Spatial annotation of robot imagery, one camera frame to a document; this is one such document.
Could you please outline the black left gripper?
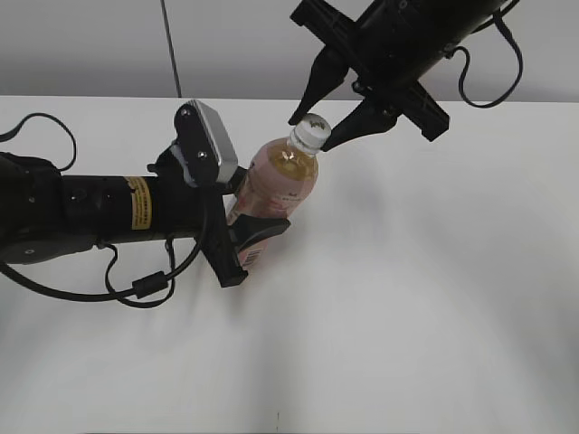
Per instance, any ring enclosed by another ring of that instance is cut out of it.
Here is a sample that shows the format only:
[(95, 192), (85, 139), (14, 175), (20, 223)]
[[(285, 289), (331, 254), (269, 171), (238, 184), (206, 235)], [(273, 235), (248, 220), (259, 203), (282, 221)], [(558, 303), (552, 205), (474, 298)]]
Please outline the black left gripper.
[(177, 148), (168, 148), (148, 167), (157, 177), (153, 204), (156, 225), (168, 238), (193, 238), (191, 252), (167, 274), (182, 274), (195, 258), (204, 254), (223, 288), (240, 285), (248, 276), (237, 260), (237, 251), (284, 233), (286, 218), (259, 218), (240, 215), (228, 230), (222, 195), (217, 182), (218, 166), (212, 156), (191, 158)]

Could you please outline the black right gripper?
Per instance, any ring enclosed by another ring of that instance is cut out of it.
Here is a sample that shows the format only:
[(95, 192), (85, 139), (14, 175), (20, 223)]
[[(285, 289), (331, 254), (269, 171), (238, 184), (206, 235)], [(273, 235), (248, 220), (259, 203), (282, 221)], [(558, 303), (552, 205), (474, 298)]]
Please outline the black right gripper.
[(302, 1), (290, 18), (323, 43), (304, 94), (289, 118), (297, 125), (329, 93), (356, 73), (353, 91), (359, 105), (331, 132), (322, 151), (356, 138), (383, 134), (400, 116), (433, 141), (444, 134), (449, 115), (419, 82), (441, 59), (433, 46), (432, 6), (421, 1), (374, 1), (352, 20), (326, 1)]

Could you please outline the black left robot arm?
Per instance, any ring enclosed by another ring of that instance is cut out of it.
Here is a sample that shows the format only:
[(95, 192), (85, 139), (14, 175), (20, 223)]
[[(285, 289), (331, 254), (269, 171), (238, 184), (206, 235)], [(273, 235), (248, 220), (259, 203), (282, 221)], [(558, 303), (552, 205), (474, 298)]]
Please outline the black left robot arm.
[(229, 224), (228, 187), (192, 187), (167, 153), (151, 176), (64, 175), (50, 161), (1, 155), (1, 260), (29, 265), (105, 244), (193, 238), (224, 288), (248, 273), (238, 253), (282, 234), (283, 218)]

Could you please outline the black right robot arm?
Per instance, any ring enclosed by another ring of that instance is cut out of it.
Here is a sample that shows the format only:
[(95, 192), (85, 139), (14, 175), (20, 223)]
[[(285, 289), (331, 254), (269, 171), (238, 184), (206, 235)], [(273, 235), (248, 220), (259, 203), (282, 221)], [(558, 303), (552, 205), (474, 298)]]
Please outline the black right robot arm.
[(300, 2), (291, 20), (324, 46), (289, 123), (297, 125), (354, 71), (352, 89), (362, 102), (333, 128), (323, 151), (385, 133), (400, 116), (427, 140), (435, 140), (448, 130), (450, 117), (422, 86), (421, 77), (440, 60), (467, 51), (461, 42), (491, 25), (520, 57), (504, 23), (515, 6), (514, 1), (374, 1), (353, 20), (326, 1)]

